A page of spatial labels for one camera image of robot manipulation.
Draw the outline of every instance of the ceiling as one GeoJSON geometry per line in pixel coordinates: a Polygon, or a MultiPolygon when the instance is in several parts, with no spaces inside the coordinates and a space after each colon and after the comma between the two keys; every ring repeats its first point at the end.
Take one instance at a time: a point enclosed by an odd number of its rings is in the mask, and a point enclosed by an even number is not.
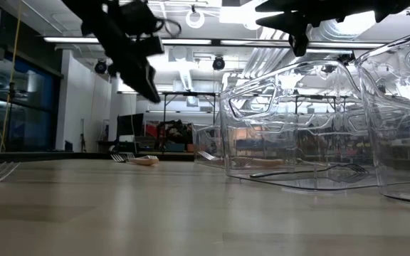
{"type": "MultiPolygon", "coordinates": [[[[80,19],[66,8],[61,0],[22,0],[23,16],[22,21],[37,30],[44,36],[81,36],[80,19]]],[[[249,4],[263,2],[263,0],[252,0],[249,4]]],[[[150,8],[154,14],[163,17],[162,8],[165,9],[167,18],[175,20],[182,25],[180,38],[260,38],[263,29],[247,29],[242,23],[221,23],[220,11],[221,0],[210,0],[208,7],[196,8],[197,11],[204,13],[205,22],[201,28],[192,28],[186,24],[186,15],[190,6],[170,6],[164,7],[159,4],[152,4],[150,8]]],[[[9,13],[16,15],[19,7],[19,0],[0,0],[0,6],[9,13]]],[[[193,14],[192,21],[198,19],[197,14],[193,14]]],[[[240,16],[245,20],[248,14],[240,16]]],[[[358,22],[348,24],[358,26],[358,22]]],[[[353,41],[373,41],[389,42],[410,34],[410,16],[405,13],[392,15],[381,23],[374,24],[365,28],[363,33],[354,37],[353,41]]],[[[169,37],[165,31],[160,33],[163,37],[169,37]]],[[[97,59],[105,58],[102,47],[100,46],[67,46],[73,50],[74,56],[89,67],[93,67],[97,59]]],[[[231,70],[242,70],[250,60],[254,48],[234,48],[234,47],[191,47],[193,53],[210,53],[210,55],[222,55],[226,61],[226,67],[231,70]]],[[[328,55],[313,55],[312,59],[321,59],[328,55]]],[[[179,79],[179,72],[169,67],[168,55],[161,55],[150,58],[150,63],[157,69],[155,82],[166,83],[169,80],[179,79]]],[[[216,72],[211,69],[212,59],[200,59],[200,64],[191,69],[193,80],[221,80],[224,72],[216,72]]]]}

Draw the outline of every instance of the ceiling pipe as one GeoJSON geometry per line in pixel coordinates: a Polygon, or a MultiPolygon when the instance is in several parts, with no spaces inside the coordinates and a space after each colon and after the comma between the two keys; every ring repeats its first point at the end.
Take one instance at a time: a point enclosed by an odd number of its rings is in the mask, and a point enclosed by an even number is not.
{"type": "Polygon", "coordinates": [[[263,69],[259,72],[258,77],[273,72],[278,67],[280,61],[284,58],[285,54],[288,52],[287,49],[276,50],[279,51],[273,54],[272,60],[269,60],[268,65],[263,67],[263,69]]]}
{"type": "Polygon", "coordinates": [[[57,28],[55,25],[53,25],[46,17],[42,16],[42,14],[40,14],[38,11],[36,11],[32,6],[27,4],[24,0],[21,0],[21,2],[24,5],[26,5],[26,7],[30,8],[30,10],[32,10],[35,14],[37,14],[39,17],[41,17],[46,23],[48,23],[48,25],[50,25],[52,28],[57,30],[57,32],[59,32],[61,35],[63,34],[63,32],[59,28],[57,28]]]}
{"type": "Polygon", "coordinates": [[[259,56],[259,59],[257,60],[256,65],[253,67],[253,69],[249,73],[250,78],[256,78],[256,73],[258,72],[258,70],[261,69],[261,66],[264,63],[264,60],[269,58],[269,56],[273,53],[273,50],[275,49],[263,49],[263,52],[259,56]]]}
{"type": "MultiPolygon", "coordinates": [[[[284,32],[271,29],[267,30],[266,39],[279,40],[283,35],[284,32]]],[[[276,59],[280,59],[279,54],[281,54],[279,49],[265,49],[262,51],[256,64],[248,71],[249,78],[256,78],[272,71],[269,67],[273,66],[273,62],[276,61],[276,59]]]]}
{"type": "MultiPolygon", "coordinates": [[[[270,39],[274,33],[275,30],[272,28],[262,28],[262,33],[261,36],[259,36],[259,39],[270,39]]],[[[244,78],[250,78],[251,71],[254,70],[255,66],[258,64],[257,61],[259,59],[260,54],[263,54],[264,52],[265,51],[262,48],[255,48],[253,50],[253,53],[251,54],[249,61],[246,63],[246,66],[243,69],[243,72],[241,73],[244,78]]]]}

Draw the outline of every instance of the metal pole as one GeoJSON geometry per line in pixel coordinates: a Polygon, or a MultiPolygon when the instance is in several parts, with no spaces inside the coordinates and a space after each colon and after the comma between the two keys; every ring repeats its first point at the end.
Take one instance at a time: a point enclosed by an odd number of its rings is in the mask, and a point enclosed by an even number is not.
{"type": "Polygon", "coordinates": [[[298,96],[295,97],[295,114],[297,114],[298,111],[298,96]]]}
{"type": "Polygon", "coordinates": [[[214,103],[213,103],[213,125],[216,124],[216,94],[213,96],[214,97],[214,103]]]}
{"type": "Polygon", "coordinates": [[[167,93],[166,94],[164,94],[164,122],[162,123],[162,130],[164,131],[164,136],[162,137],[162,153],[164,153],[165,152],[165,150],[164,150],[164,142],[165,142],[165,139],[166,139],[166,136],[167,136],[167,134],[166,134],[166,132],[165,132],[165,113],[166,113],[166,108],[167,108],[167,93]]]}
{"type": "Polygon", "coordinates": [[[10,134],[11,134],[11,120],[12,120],[12,98],[11,98],[11,106],[9,108],[9,118],[7,119],[7,135],[6,135],[6,151],[10,150],[9,148],[9,140],[10,140],[10,134]]]}

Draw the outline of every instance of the wall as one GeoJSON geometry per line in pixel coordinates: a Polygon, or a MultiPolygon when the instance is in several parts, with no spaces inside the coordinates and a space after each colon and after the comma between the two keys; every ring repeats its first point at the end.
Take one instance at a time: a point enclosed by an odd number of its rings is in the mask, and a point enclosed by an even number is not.
{"type": "MultiPolygon", "coordinates": [[[[0,48],[13,48],[17,18],[1,10],[0,22],[0,48]]],[[[45,42],[41,34],[23,22],[20,24],[19,43],[17,47],[19,57],[24,58],[37,68],[47,72],[51,70],[55,71],[53,75],[58,75],[61,71],[62,56],[60,51],[55,51],[55,44],[45,42]]]]}
{"type": "Polygon", "coordinates": [[[110,118],[111,84],[79,63],[70,50],[63,51],[58,108],[56,148],[64,149],[64,141],[73,143],[73,151],[80,152],[80,120],[84,119],[88,152],[96,152],[103,120],[110,118]]]}
{"type": "MultiPolygon", "coordinates": [[[[168,96],[167,101],[171,100],[172,98],[173,96],[168,96]]],[[[210,103],[203,97],[199,98],[199,106],[210,107],[210,110],[213,111],[210,103]]],[[[178,96],[175,100],[171,101],[167,105],[167,111],[200,111],[200,107],[187,107],[186,98],[183,96],[178,96]]],[[[137,101],[137,113],[144,113],[144,121],[163,121],[163,113],[146,113],[147,110],[164,110],[164,100],[162,100],[159,104],[153,104],[148,100],[143,99],[143,97],[139,97],[137,101]]],[[[216,98],[216,115],[218,114],[218,111],[219,100],[218,98],[216,98]]],[[[213,124],[213,114],[166,113],[166,121],[178,119],[183,122],[192,122],[194,124],[213,124]]]]}
{"type": "MultiPolygon", "coordinates": [[[[112,79],[112,103],[110,105],[109,141],[115,141],[117,137],[117,118],[129,114],[135,114],[137,96],[117,94],[121,87],[126,87],[120,78],[112,79]]],[[[133,142],[132,135],[120,137],[121,142],[133,142]]]]}

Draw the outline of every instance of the ductwork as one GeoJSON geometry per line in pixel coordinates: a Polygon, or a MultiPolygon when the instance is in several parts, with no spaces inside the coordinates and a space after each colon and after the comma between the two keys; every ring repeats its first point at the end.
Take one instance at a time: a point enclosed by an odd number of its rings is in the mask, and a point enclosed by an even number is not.
{"type": "MultiPolygon", "coordinates": [[[[271,28],[263,28],[260,39],[264,40],[278,40],[283,36],[282,31],[276,31],[271,28]]],[[[256,78],[258,76],[269,73],[272,70],[269,70],[269,67],[272,66],[272,62],[280,57],[282,51],[279,49],[271,48],[256,48],[253,50],[251,57],[249,58],[248,63],[243,69],[242,76],[244,78],[256,78]]]]}
{"type": "MultiPolygon", "coordinates": [[[[358,19],[358,29],[346,29],[346,23],[338,23],[336,20],[323,21],[319,28],[309,27],[307,35],[311,41],[351,41],[360,36],[367,29],[374,25],[374,22],[368,17],[367,13],[349,16],[345,22],[355,23],[353,19],[358,19]]],[[[282,31],[276,31],[273,36],[265,36],[261,39],[278,40],[285,34],[282,31]]],[[[296,62],[308,60],[308,56],[297,58],[292,50],[288,49],[254,49],[248,65],[243,70],[245,78],[258,78],[279,68],[291,65],[296,62]]]]}

